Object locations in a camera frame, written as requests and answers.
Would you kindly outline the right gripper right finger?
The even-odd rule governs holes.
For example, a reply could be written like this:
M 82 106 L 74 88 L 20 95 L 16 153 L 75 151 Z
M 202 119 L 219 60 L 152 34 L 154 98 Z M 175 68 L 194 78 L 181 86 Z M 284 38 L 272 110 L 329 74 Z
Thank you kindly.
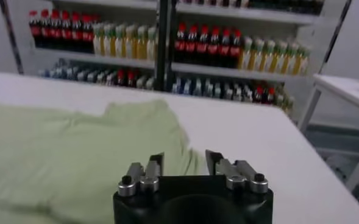
M 255 169 L 246 160 L 231 163 L 222 153 L 205 151 L 207 168 L 210 175 L 225 176 L 226 188 L 231 191 L 246 190 L 254 194 L 268 192 L 268 180 L 263 173 Z

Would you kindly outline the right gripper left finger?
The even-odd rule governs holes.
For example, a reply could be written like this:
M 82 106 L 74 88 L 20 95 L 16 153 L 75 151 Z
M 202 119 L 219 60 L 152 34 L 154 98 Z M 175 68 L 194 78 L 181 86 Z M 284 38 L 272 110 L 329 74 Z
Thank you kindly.
M 127 173 L 121 177 L 118 183 L 118 195 L 121 197 L 133 197 L 137 193 L 157 192 L 159 190 L 159 178 L 163 174 L 164 153 L 151 155 L 146 167 L 141 163 L 131 163 Z

